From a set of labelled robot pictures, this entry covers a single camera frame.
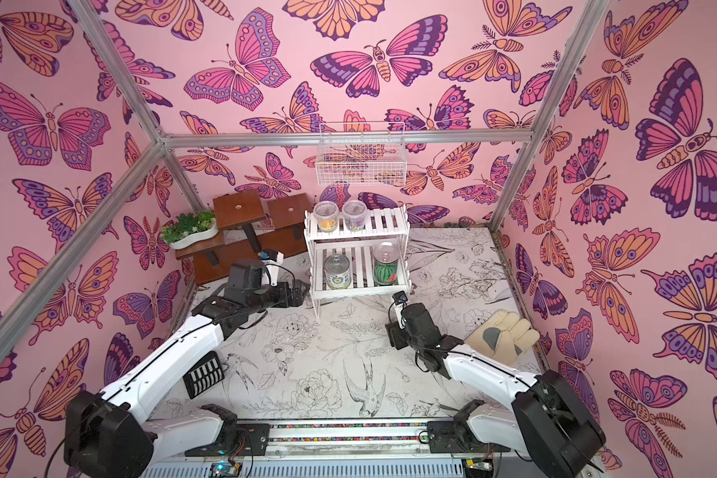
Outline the green watermelon can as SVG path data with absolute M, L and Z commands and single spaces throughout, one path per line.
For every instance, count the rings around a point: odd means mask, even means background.
M 390 286 L 398 278 L 400 249 L 394 242 L 384 241 L 372 249 L 372 272 L 374 282 L 380 286 Z

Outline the white slatted two-tier shelf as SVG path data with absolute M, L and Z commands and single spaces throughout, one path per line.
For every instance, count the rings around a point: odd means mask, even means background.
M 311 263 L 311 302 L 318 317 L 322 306 L 341 299 L 366 296 L 392 295 L 400 291 L 410 294 L 412 282 L 408 271 L 406 252 L 410 235 L 407 208 L 385 208 L 366 213 L 364 229 L 352 231 L 339 220 L 338 228 L 332 232 L 319 229 L 318 217 L 312 212 L 305 214 L 305 241 Z M 374 249 L 388 243 L 398 249 L 400 258 L 396 261 L 396 278 L 383 285 L 376 278 Z M 327 281 L 327 259 L 334 254 L 348 258 L 350 285 L 347 288 L 332 289 Z

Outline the seed jar with yellow seeds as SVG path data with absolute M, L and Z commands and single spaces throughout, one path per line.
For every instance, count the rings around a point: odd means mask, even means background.
M 330 200 L 318 202 L 313 210 L 318 230 L 331 233 L 339 228 L 340 207 Z

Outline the seed jar with dark seeds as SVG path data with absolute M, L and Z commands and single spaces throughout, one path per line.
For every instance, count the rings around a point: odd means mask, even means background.
M 368 207 L 360 200 L 349 200 L 342 209 L 345 227 L 348 231 L 361 231 L 366 228 Z

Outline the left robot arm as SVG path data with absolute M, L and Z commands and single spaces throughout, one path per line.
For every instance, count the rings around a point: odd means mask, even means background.
M 165 396 L 183 382 L 202 394 L 221 382 L 216 349 L 256 326 L 271 309 L 301 307 L 308 283 L 280 279 L 281 261 L 243 259 L 226 282 L 195 306 L 183 325 L 143 362 L 99 392 L 79 392 L 67 407 L 58 448 L 66 464 L 88 477 L 139 477 L 155 462 L 197 450 L 234 455 L 251 441 L 237 415 L 205 404 L 185 416 L 154 420 Z

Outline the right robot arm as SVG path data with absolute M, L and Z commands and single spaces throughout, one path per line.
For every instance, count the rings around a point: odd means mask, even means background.
M 410 347 L 428 374 L 469 384 L 512 412 L 490 414 L 480 400 L 463 406 L 450 434 L 459 448 L 501 445 L 528 455 L 548 477 L 577 477 L 595 466 L 605 432 L 563 376 L 521 372 L 441 334 L 426 306 L 410 304 L 404 292 L 394 295 L 388 312 L 396 315 L 386 326 L 393 347 Z

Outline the brown wooden stepped stand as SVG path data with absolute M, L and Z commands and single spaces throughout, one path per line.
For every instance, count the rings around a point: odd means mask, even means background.
M 273 249 L 286 258 L 307 251 L 305 214 L 312 210 L 307 195 L 263 201 L 256 191 L 225 194 L 212 201 L 217 231 L 207 239 L 175 251 L 178 260 L 193 262 L 193 277 L 204 285 L 228 275 L 231 265 Z

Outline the green plant in white pot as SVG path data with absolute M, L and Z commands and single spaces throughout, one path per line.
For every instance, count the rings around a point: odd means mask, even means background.
M 211 239 L 219 232 L 215 214 L 210 210 L 181 214 L 177 221 L 161 228 L 161 239 L 174 250 L 181 250 Z

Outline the beige work glove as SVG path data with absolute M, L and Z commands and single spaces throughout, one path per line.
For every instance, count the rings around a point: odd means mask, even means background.
M 484 357 L 513 366 L 539 340 L 540 333 L 529 320 L 502 309 L 480 325 L 465 340 L 465 344 Z

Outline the silver tin can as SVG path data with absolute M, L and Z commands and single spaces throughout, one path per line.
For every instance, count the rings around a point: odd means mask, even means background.
M 334 253 L 324 262 L 327 287 L 331 290 L 348 289 L 353 282 L 352 263 L 345 254 Z

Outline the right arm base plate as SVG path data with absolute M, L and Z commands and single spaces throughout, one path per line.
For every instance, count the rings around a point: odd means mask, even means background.
M 479 441 L 465 424 L 453 420 L 429 421 L 426 436 L 431 453 L 486 455 L 510 451 L 503 445 Z

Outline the front aluminium rail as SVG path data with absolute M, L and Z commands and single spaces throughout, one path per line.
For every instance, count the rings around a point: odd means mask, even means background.
M 258 458 L 271 458 L 277 452 L 284 454 L 392 454 L 417 450 L 431 453 L 426 436 L 429 421 L 450 419 L 380 418 L 359 420 L 316 421 L 250 421 L 238 423 L 269 423 L 271 426 L 266 454 Z

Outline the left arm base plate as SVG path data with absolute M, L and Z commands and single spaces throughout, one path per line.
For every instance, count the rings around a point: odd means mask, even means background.
M 261 457 L 266 454 L 271 426 L 269 423 L 237 423 L 225 425 L 219 436 L 211 443 L 191 448 L 185 457 L 245 456 Z

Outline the aluminium frame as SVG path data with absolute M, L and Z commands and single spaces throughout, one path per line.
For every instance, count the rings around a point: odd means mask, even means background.
M 538 115 L 529 129 L 464 129 L 464 131 L 447 131 L 432 133 L 431 131 L 410 131 L 397 133 L 381 129 L 367 133 L 274 133 L 274 135 L 257 135 L 257 133 L 231 133 L 230 135 L 166 135 L 159 128 L 151 109 L 137 90 L 135 82 L 129 76 L 125 63 L 116 53 L 115 46 L 105 31 L 103 21 L 87 1 L 73 1 L 70 4 L 80 22 L 81 28 L 89 35 L 95 48 L 102 55 L 105 64 L 111 68 L 116 84 L 121 88 L 125 99 L 133 107 L 141 126 L 151 140 L 135 163 L 116 183 L 114 190 L 94 210 L 82 228 L 75 233 L 70 243 L 64 246 L 50 262 L 46 272 L 33 283 L 28 292 L 19 296 L 5 312 L 0 322 L 0 364 L 32 325 L 36 316 L 46 302 L 52 297 L 62 281 L 71 273 L 74 266 L 87 254 L 100 238 L 105 228 L 114 221 L 131 193 L 147 178 L 154 165 L 163 161 L 179 184 L 185 199 L 194 211 L 203 207 L 196 190 L 191 185 L 174 155 L 175 149 L 181 147 L 233 147 L 233 145 L 249 145 L 249 147 L 322 147 L 326 143 L 336 145 L 352 145 L 353 143 L 384 143 L 397 139 L 401 143 L 458 143 L 458 141 L 519 141 L 527 147 L 535 147 L 539 143 L 539 135 L 543 133 L 551 116 L 555 113 L 563 93 L 565 93 L 573 73 L 581 63 L 593 38 L 595 29 L 609 4 L 605 1 L 588 1 L 585 3 L 581 17 L 566 42 L 559 70 L 553 77 L 553 84 L 545 95 Z

